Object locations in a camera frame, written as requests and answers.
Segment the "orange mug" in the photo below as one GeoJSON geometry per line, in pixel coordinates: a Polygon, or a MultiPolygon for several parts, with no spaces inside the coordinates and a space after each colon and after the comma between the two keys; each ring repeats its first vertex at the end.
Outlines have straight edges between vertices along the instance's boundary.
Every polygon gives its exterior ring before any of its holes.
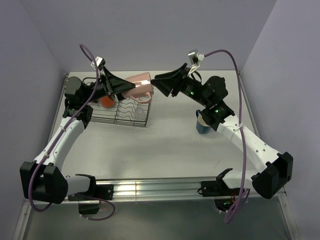
{"type": "Polygon", "coordinates": [[[109,96],[104,96],[99,99],[99,102],[104,108],[113,108],[115,106],[115,101],[109,96]]]}

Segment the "pink mug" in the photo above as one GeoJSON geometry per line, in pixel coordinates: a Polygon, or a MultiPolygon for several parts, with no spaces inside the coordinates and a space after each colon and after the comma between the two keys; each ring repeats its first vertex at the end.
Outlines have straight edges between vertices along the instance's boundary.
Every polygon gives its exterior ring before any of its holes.
{"type": "Polygon", "coordinates": [[[140,104],[148,104],[152,100],[154,89],[151,84],[151,76],[149,72],[127,77],[125,80],[133,83],[135,88],[123,92],[123,97],[132,99],[140,104]]]}

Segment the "dark wire dish rack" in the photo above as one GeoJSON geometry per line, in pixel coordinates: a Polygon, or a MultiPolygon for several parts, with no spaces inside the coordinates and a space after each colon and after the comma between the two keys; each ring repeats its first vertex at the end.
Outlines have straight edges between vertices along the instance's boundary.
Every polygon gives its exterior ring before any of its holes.
{"type": "Polygon", "coordinates": [[[101,106],[100,102],[95,101],[89,103],[93,108],[91,121],[101,124],[123,125],[130,127],[146,127],[149,119],[151,101],[147,104],[140,104],[133,99],[127,98],[122,101],[115,101],[112,108],[105,108],[101,106]],[[145,121],[135,120],[135,110],[141,107],[144,109],[146,119],[145,121]]]}

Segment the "clear glass cup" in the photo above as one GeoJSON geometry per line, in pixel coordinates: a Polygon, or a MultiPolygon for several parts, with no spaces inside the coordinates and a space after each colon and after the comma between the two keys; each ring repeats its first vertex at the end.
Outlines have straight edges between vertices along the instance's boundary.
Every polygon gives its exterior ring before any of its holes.
{"type": "Polygon", "coordinates": [[[134,112],[134,119],[136,121],[145,121],[146,114],[142,107],[137,107],[134,112]]]}

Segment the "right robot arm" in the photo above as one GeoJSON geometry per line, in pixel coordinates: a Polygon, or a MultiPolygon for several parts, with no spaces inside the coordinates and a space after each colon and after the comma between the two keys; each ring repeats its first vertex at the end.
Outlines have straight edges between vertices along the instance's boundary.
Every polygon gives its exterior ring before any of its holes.
{"type": "Polygon", "coordinates": [[[232,192],[239,193],[243,188],[253,189],[261,197],[271,199],[292,178],[292,155],[288,152],[280,153],[268,146],[243,125],[224,102],[228,91],[223,77],[214,75],[201,83],[190,77],[189,71],[184,63],[174,71],[156,75],[151,84],[166,97],[182,93],[204,106],[200,112],[204,122],[230,140],[255,167],[252,171],[227,168],[212,183],[201,185],[203,196],[227,196],[232,192]]]}

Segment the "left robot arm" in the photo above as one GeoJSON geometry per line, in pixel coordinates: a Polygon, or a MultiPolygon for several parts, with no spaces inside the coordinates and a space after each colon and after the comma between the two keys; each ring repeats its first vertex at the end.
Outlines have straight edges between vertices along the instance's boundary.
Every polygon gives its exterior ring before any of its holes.
{"type": "Polygon", "coordinates": [[[19,170],[23,194],[29,202],[60,204],[67,196],[75,194],[86,200],[96,197],[98,188],[94,176],[64,177],[62,166],[91,120],[93,108],[89,103],[102,97],[121,97],[134,88],[134,83],[113,75],[105,67],[96,72],[96,81],[92,83],[86,84],[76,76],[66,79],[65,109],[58,130],[44,150],[33,161],[23,162],[19,170]]]}

